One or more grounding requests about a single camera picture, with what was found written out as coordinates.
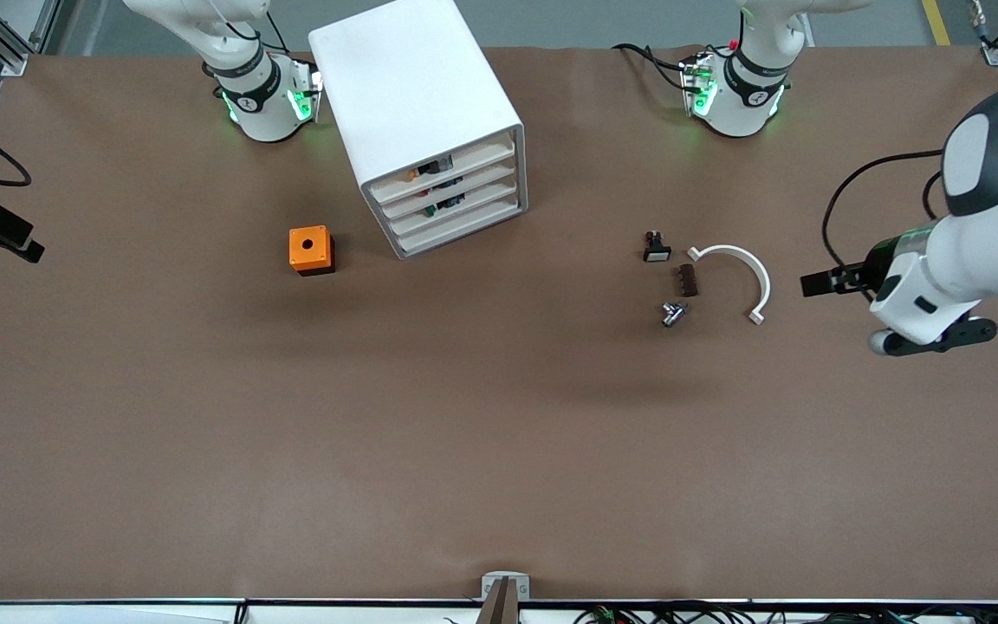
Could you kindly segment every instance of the brown table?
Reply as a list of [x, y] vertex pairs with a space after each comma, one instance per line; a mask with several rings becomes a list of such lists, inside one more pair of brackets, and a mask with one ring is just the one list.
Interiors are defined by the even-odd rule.
[[[998, 599], [998, 339], [877, 358], [864, 301], [799, 292], [831, 266], [837, 183], [941, 146], [998, 70], [808, 50], [779, 117], [732, 140], [633, 55], [488, 57], [530, 213], [407, 262], [330, 115], [257, 145], [190, 57], [4, 83], [0, 142], [36, 182], [0, 202], [49, 251], [0, 250], [0, 597], [459, 596], [522, 569], [546, 597]], [[848, 260], [923, 221], [936, 166], [849, 189]], [[308, 224], [335, 276], [290, 272]], [[662, 328], [649, 229], [674, 260], [755, 252], [765, 323], [749, 269], [712, 257]]]

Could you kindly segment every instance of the curved white tube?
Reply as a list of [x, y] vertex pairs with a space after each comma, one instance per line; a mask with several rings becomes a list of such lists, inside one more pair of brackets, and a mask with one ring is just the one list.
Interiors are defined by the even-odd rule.
[[772, 280], [768, 279], [768, 270], [765, 270], [765, 265], [761, 264], [760, 260], [757, 260], [757, 256], [753, 256], [752, 253], [740, 248], [740, 246], [712, 245], [703, 251], [696, 248], [688, 250], [688, 256], [691, 256], [692, 260], [701, 259], [701, 257], [709, 253], [725, 253], [726, 256], [736, 257], [736, 259], [748, 264], [749, 268], [753, 269], [753, 272], [757, 274], [757, 281], [761, 282], [761, 300], [755, 308], [749, 311], [749, 320], [759, 325], [764, 322], [765, 317], [761, 315], [761, 308], [764, 308], [765, 304], [768, 303], [768, 296], [771, 295], [773, 289]]

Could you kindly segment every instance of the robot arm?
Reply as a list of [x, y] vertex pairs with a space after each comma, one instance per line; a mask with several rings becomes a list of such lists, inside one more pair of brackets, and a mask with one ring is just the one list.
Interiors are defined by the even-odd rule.
[[801, 278], [804, 296], [875, 292], [870, 311], [888, 327], [872, 339], [876, 352], [945, 351], [995, 336], [994, 323], [969, 311], [998, 296], [998, 94], [950, 132], [942, 173], [946, 217], [877, 244], [845, 274]]
[[305, 61], [267, 52], [248, 24], [269, 12], [269, 0], [124, 0], [169, 29], [206, 62], [222, 98], [245, 134], [282, 141], [317, 117], [321, 74]]
[[742, 36], [731, 55], [706, 55], [685, 71], [701, 94], [685, 96], [685, 107], [714, 131], [748, 137], [776, 114], [784, 82], [803, 50], [800, 13], [840, 13], [872, 0], [736, 0]]

